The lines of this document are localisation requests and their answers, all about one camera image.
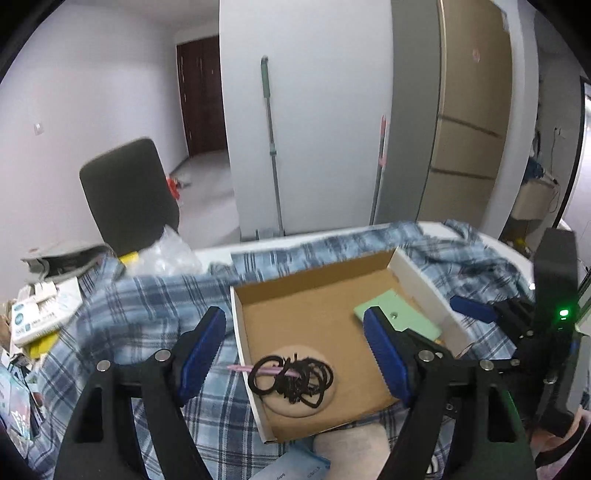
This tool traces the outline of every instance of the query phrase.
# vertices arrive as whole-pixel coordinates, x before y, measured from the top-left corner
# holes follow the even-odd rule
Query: green card with hole
[[[399,332],[410,328],[429,340],[436,340],[441,335],[441,329],[437,325],[413,309],[394,290],[388,290],[386,293],[356,306],[353,311],[363,322],[363,314],[370,307],[380,307],[394,329]]]

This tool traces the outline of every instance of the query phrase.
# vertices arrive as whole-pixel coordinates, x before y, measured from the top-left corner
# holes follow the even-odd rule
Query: yellow object
[[[41,358],[41,355],[47,353],[51,349],[59,337],[60,332],[53,332],[49,335],[45,335],[45,337],[33,340],[31,343],[25,345],[23,349],[26,350],[27,356],[31,360],[37,360],[38,358]]]
[[[119,257],[119,260],[121,261],[121,263],[123,263],[123,265],[129,265],[130,263],[137,261],[138,258],[139,253],[131,252],[130,254]]]

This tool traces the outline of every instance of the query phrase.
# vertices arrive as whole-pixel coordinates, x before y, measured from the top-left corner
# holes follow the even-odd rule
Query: round cardboard disc
[[[308,347],[308,346],[304,346],[304,345],[285,346],[285,347],[279,348],[278,350],[274,351],[270,355],[279,355],[283,358],[290,357],[291,359],[293,359],[294,353],[297,353],[297,358],[300,358],[300,359],[306,358],[306,357],[315,358],[317,360],[321,360],[322,362],[324,362],[325,364],[327,364],[328,366],[330,366],[332,368],[332,365],[328,362],[328,360],[320,352],[317,352],[313,348]],[[259,388],[262,388],[263,390],[267,389],[267,388],[271,388],[271,386],[273,385],[273,382],[274,382],[273,377],[260,376],[260,377],[256,378],[256,384],[259,386]],[[263,403],[273,412],[275,412],[279,415],[283,415],[284,417],[291,417],[291,418],[299,419],[299,418],[303,418],[303,417],[309,417],[311,415],[314,415],[315,413],[318,413],[318,412],[324,410],[330,404],[333,397],[335,396],[335,390],[336,390],[336,375],[335,375],[335,378],[334,378],[333,383],[330,386],[330,388],[324,392],[324,398],[322,399],[322,403],[318,406],[318,408],[309,407],[308,405],[305,405],[302,402],[297,402],[297,403],[291,404],[289,402],[289,400],[287,400],[283,395],[281,395],[277,392],[273,392],[269,395],[264,395],[263,397],[261,397],[261,399],[262,399]],[[304,398],[306,400],[309,400],[311,402],[316,402],[318,400],[318,397],[319,397],[318,395],[314,395],[314,396],[305,395],[304,396]]]

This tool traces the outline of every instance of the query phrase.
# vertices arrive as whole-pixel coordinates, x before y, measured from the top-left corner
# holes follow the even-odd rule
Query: blue gripper pad
[[[492,323],[498,317],[492,306],[467,299],[466,297],[460,297],[459,295],[454,295],[450,298],[449,306],[454,312],[461,313],[484,323]]]
[[[390,394],[409,406],[414,396],[417,367],[408,337],[394,330],[379,307],[365,311],[363,332]]]
[[[226,315],[209,307],[195,330],[180,336],[173,348],[173,373],[181,405],[196,397],[226,335]]]

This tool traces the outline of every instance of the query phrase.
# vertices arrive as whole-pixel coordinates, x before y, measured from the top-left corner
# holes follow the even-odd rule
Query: person's hand
[[[557,437],[556,435],[552,435],[550,432],[547,432],[543,429],[537,429],[534,434],[531,436],[531,450],[534,456],[538,455],[541,452],[547,452],[548,450],[553,450],[557,446],[562,445],[566,442],[572,435],[577,431],[579,428],[579,423],[581,421],[581,416],[583,414],[583,407],[579,406],[577,413],[574,416],[573,424],[570,426],[569,431],[564,436],[564,438]]]

